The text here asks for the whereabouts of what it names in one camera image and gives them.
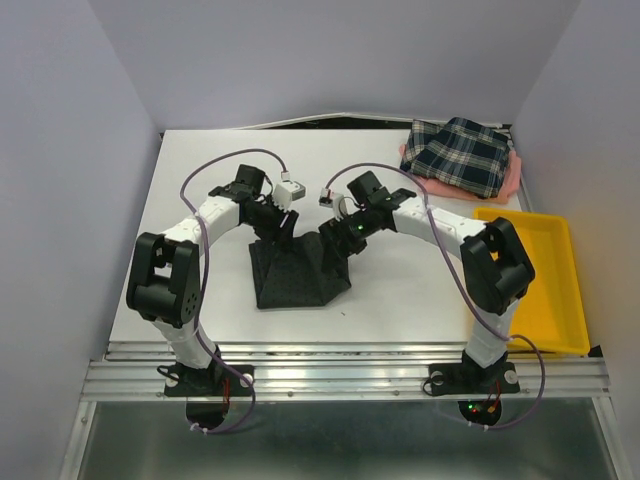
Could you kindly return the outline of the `dark grey dotted skirt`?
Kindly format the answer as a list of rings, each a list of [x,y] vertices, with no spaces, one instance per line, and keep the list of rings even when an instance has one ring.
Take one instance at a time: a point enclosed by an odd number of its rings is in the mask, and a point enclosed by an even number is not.
[[[346,262],[325,271],[320,234],[307,232],[285,246],[249,245],[256,305],[260,310],[323,307],[351,288]]]

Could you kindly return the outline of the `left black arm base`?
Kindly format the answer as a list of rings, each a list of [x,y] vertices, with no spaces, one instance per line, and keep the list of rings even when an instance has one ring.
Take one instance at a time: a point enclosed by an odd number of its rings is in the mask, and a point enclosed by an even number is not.
[[[164,395],[169,398],[251,396],[246,380],[241,381],[215,361],[206,369],[174,363],[160,365],[156,371],[164,378]]]

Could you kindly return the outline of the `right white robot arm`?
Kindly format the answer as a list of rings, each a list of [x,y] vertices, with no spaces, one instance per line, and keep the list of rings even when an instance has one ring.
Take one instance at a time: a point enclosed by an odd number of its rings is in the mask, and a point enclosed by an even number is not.
[[[505,218],[482,222],[429,205],[425,193],[384,187],[367,171],[348,184],[357,209],[350,213],[344,197],[330,188],[319,204],[333,218],[319,227],[322,268],[336,270],[361,253],[367,238],[390,230],[437,246],[463,300],[476,320],[460,366],[463,384],[482,390],[496,378],[506,358],[509,329],[535,270],[512,223]]]

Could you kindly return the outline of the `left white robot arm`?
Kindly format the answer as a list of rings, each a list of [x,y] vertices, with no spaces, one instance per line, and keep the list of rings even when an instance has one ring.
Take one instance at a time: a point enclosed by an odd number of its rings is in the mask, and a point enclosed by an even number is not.
[[[144,232],[135,242],[126,304],[160,331],[176,363],[189,370],[188,382],[202,394],[221,386],[223,362],[199,326],[208,276],[200,272],[200,260],[209,266],[211,246],[242,225],[260,240],[288,241],[298,218],[292,204],[306,194],[286,171],[264,194],[266,180],[264,171],[242,164],[232,182],[211,190],[199,207],[189,205],[189,216],[159,234]]]

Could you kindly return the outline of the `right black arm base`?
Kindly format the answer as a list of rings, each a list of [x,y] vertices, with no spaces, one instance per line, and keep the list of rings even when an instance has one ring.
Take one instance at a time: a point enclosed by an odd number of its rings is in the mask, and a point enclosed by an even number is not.
[[[474,362],[433,363],[428,367],[428,384],[433,396],[481,395],[500,390],[516,394],[520,384],[512,362],[497,362],[481,368]]]

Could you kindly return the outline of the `folded plaid skirt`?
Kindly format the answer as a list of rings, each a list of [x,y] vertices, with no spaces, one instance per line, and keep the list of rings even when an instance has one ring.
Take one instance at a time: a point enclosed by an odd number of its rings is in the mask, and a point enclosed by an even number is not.
[[[414,120],[400,168],[479,199],[494,199],[504,185],[510,151],[506,135],[469,119]]]

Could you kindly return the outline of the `folded pink skirt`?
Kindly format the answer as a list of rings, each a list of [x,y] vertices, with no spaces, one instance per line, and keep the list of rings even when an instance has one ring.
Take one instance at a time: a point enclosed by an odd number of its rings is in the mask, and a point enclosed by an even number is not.
[[[485,142],[400,147],[401,169],[431,195],[505,204],[520,184],[521,159],[509,147]]]

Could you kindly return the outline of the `yellow plastic tray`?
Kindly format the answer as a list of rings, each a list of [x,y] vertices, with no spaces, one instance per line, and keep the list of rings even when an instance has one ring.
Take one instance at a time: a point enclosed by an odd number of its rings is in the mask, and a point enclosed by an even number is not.
[[[539,350],[586,355],[591,349],[567,221],[554,215],[478,207],[474,217],[509,220],[536,272],[514,314],[510,332]]]

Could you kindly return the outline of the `aluminium rail frame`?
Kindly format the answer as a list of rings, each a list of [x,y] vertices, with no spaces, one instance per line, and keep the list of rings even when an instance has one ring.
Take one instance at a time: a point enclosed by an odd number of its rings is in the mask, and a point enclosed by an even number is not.
[[[228,343],[223,352],[232,364],[251,364],[262,402],[339,400],[419,400],[420,384],[432,363],[459,359],[458,343]],[[173,361],[160,341],[112,341],[104,357],[90,363],[80,395],[60,476],[77,479],[98,403],[163,401],[159,364]],[[545,396],[592,401],[618,479],[632,473],[619,445],[610,400],[610,380],[603,359],[587,356],[545,357]]]

